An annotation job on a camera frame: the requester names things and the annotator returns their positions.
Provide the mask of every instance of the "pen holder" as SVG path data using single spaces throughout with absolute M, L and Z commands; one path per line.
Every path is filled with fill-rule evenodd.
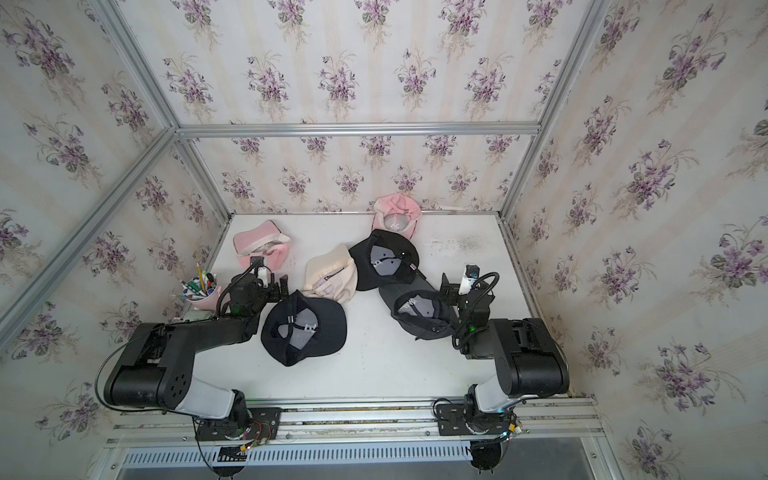
M 214 292 L 209 296 L 200 300 L 187 299 L 187 302 L 189 302 L 191 306 L 197 308 L 198 310 L 208 310 L 209 312 L 215 312 L 216 302 L 219 301 L 219 296 L 221 295 L 221 292 L 223 290 L 224 290 L 223 286 L 217 286 L 214 289 Z

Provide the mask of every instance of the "black cable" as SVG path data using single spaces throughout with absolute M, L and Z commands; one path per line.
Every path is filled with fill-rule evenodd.
M 239 282 L 244 276 L 246 276 L 248 273 L 250 273 L 253 268 L 258 265 L 257 262 L 251 262 L 248 268 L 245 269 L 244 272 L 242 272 L 240 275 L 236 276 L 232 279 L 232 282 L 230 282 L 229 285 L 224 287 L 224 290 L 221 291 L 221 295 L 219 295 L 219 299 L 216 301 L 216 318 L 219 318 L 221 316 L 221 301 L 224 300 L 224 297 L 230 292 L 232 289 L 232 286 Z
M 194 320 L 193 322 L 186 322 L 186 323 L 206 322 L 208 320 L 209 319 Z M 135 338 L 132 338 L 132 339 L 128 340 L 126 343 L 124 343 L 124 344 L 120 345 L 118 348 L 116 348 L 116 350 L 114 352 L 112 352 L 106 358 L 106 360 L 101 364 L 101 366 L 99 367 L 98 371 L 96 372 L 96 380 L 94 381 L 94 393 L 96 395 L 96 400 L 98 400 L 98 402 L 103 407 L 105 407 L 106 409 L 114 410 L 115 412 L 123 412 L 123 413 L 133 413 L 133 412 L 173 412 L 173 413 L 178 413 L 179 415 L 193 416 L 193 415 L 190 415 L 189 413 L 174 412 L 173 410 L 168 410 L 168 409 L 136 409 L 136 410 L 116 409 L 113 406 L 107 405 L 107 403 L 104 401 L 104 399 L 101 398 L 101 394 L 99 393 L 98 378 L 101 375 L 101 372 L 104 370 L 104 367 L 107 365 L 107 362 L 109 362 L 109 360 L 113 356 L 117 355 L 118 352 L 120 352 L 122 349 L 124 349 L 125 347 L 129 346 L 130 344 L 132 344 L 136 340 L 138 340 L 138 339 L 140 339 L 142 337 L 145 337 L 145 336 L 149 335 L 150 333 L 154 332 L 155 330 L 164 328 L 166 326 L 172 326 L 172 325 L 168 325 L 166 323 L 162 323 L 162 324 L 154 327 L 153 329 L 149 330 L 148 332 L 144 332 L 141 335 L 136 336 Z
M 214 475 L 216 475 L 217 480 L 221 478 L 221 475 L 219 475 L 216 470 L 214 470 L 214 467 L 210 466 L 210 463 L 205 459 L 205 455 L 203 455 L 203 447 L 200 446 L 200 439 L 197 437 L 197 429 L 198 425 L 197 422 L 195 422 L 195 417 L 192 417 L 192 430 L 194 431 L 194 441 L 197 443 L 197 450 L 200 451 L 200 456 L 203 457 L 203 462 L 205 462 L 205 466 L 208 467 L 209 470 L 211 470 Z

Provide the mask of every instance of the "metal rail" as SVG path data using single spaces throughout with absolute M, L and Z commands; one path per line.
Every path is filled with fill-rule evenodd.
M 182 125 L 182 138 L 362 137 L 364 135 L 536 135 L 535 121 L 473 121 L 380 124 Z

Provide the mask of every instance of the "pen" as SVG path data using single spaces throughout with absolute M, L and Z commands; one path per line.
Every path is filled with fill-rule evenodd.
M 197 278 L 200 279 L 200 288 L 207 293 L 207 290 L 205 290 L 205 283 L 203 283 L 203 272 L 200 271 L 200 262 L 197 262 Z

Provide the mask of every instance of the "wall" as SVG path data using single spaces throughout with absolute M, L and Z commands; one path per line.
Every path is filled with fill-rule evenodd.
M 169 295 L 220 232 L 201 201 L 174 154 L 164 157 L 0 356 L 0 415 L 18 433 L 3 442 L 4 472 L 82 478 L 92 467 L 116 420 L 93 397 L 98 366 L 138 323 L 179 315 Z
M 161 128 L 85 0 L 2 2 L 0 311 Z M 140 321 L 170 321 L 220 226 L 170 154 L 0 354 L 4 476 L 84 478 L 114 418 L 96 369 Z
M 768 473 L 768 4 L 617 0 L 511 228 L 627 478 Z
M 87 1 L 0 5 L 0 313 L 160 130 Z
M 183 123 L 254 124 L 537 121 L 587 5 L 137 0 L 120 8 Z M 232 138 L 196 147 L 237 213 L 364 211 L 396 191 L 430 210 L 497 210 L 528 140 Z

